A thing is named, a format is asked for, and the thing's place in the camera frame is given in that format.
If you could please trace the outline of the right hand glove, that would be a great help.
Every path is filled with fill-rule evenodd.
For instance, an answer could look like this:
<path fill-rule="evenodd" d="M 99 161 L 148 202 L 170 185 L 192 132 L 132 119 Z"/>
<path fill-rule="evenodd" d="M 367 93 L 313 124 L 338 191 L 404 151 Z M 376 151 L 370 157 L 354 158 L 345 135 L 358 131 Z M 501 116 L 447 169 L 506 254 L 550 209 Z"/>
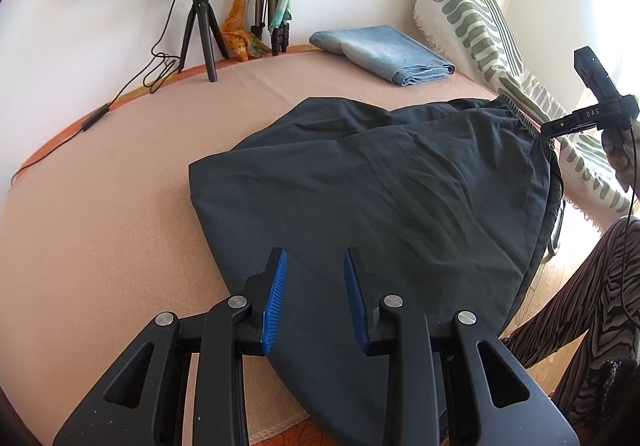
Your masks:
<path fill-rule="evenodd" d="M 634 120 L 629 130 L 606 128 L 601 135 L 608 164 L 624 192 L 636 188 L 639 177 L 639 121 Z"/>

